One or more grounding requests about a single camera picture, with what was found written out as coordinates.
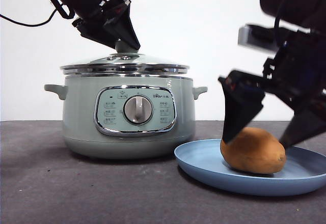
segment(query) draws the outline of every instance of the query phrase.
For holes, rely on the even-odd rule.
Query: electric pressure cooker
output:
[[[173,152],[195,133],[195,105],[207,87],[181,76],[188,66],[138,53],[116,53],[61,67],[65,85],[45,85],[63,106],[63,137],[72,151],[107,159]]]

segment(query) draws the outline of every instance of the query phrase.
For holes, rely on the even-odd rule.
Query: brand logo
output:
[[[153,95],[153,98],[169,98],[169,96],[168,95],[160,95],[160,94],[156,93]]]

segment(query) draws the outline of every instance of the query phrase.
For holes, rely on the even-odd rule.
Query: control panel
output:
[[[171,130],[176,120],[172,93],[161,87],[108,87],[97,96],[94,122],[106,135],[146,136]]]

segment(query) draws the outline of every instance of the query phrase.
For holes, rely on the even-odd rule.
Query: white backdrop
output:
[[[54,7],[50,0],[1,0],[1,13],[39,23]],[[132,0],[131,20],[140,52],[190,65],[188,77],[208,93],[196,101],[197,120],[223,120],[220,75],[232,69],[261,74],[267,54],[237,46],[245,23],[272,26],[259,0]],[[63,102],[45,92],[46,83],[64,84],[61,65],[104,57],[114,51],[79,36],[58,13],[42,27],[1,20],[1,120],[60,120]],[[289,120],[292,111],[274,96],[264,100],[256,120]]]

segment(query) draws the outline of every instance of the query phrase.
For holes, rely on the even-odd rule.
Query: plate rim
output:
[[[202,170],[202,171],[207,171],[207,172],[210,172],[210,173],[214,173],[214,174],[220,174],[220,175],[227,175],[227,176],[232,176],[232,177],[240,177],[240,178],[248,178],[248,179],[259,179],[259,180],[263,180],[263,181],[270,181],[270,180],[273,180],[273,181],[299,181],[299,180],[309,180],[309,179],[315,179],[315,178],[321,178],[321,177],[326,177],[326,172],[323,173],[323,174],[320,174],[320,175],[316,175],[316,176],[311,176],[311,177],[304,177],[304,178],[271,178],[271,177],[255,177],[255,176],[244,176],[244,175],[238,175],[238,174],[232,174],[232,173],[221,173],[221,172],[214,172],[214,171],[211,171],[211,170],[207,170],[207,169],[203,169],[203,168],[200,168],[198,166],[195,166],[195,165],[192,165],[192,164],[189,164],[187,162],[185,162],[184,160],[182,160],[180,157],[177,156],[176,154],[176,151],[187,145],[187,144],[192,144],[192,143],[197,143],[197,142],[202,142],[202,141],[220,141],[221,143],[221,140],[222,139],[218,139],[218,138],[212,138],[212,139],[202,139],[202,140],[196,140],[196,141],[191,141],[191,142],[188,142],[188,143],[185,143],[185,144],[181,144],[179,145],[178,147],[176,147],[174,149],[174,156],[182,161],[183,163],[191,166],[191,167],[195,167],[199,170]],[[320,153],[317,153],[315,151],[312,151],[312,150],[309,150],[309,149],[304,149],[304,148],[300,148],[300,147],[297,147],[297,146],[292,146],[293,148],[296,148],[298,150],[304,150],[304,151],[310,151],[312,153],[315,153],[315,154],[319,154],[320,156],[324,157],[325,160],[326,160],[326,156],[323,155],[323,154],[320,154]]]

